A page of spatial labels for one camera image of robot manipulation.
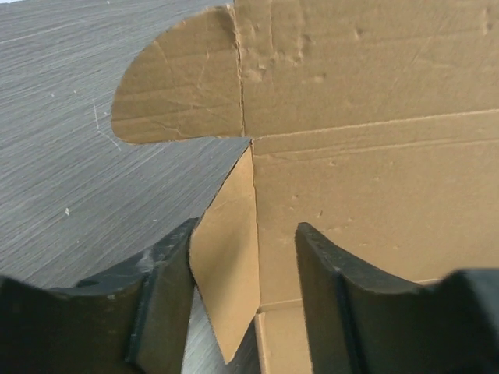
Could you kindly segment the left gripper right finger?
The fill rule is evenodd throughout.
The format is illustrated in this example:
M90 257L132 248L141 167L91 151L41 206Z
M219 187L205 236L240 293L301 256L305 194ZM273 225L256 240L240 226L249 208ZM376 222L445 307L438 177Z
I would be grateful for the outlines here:
M295 235L315 373L495 373L498 272L429 285L389 274L308 223Z

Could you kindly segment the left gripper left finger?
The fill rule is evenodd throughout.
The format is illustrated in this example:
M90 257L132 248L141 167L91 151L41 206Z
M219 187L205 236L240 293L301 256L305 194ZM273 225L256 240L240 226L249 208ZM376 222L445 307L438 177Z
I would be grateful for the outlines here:
M196 220L70 288L1 279L4 373L179 373Z

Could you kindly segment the brown cardboard box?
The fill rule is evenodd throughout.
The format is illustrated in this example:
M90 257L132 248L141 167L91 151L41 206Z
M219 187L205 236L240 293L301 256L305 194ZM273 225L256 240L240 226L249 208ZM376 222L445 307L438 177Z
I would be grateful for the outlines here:
M300 222L418 283L498 265L495 1L216 6L137 55L111 127L250 140L190 249L226 362L255 324L266 373L311 372Z

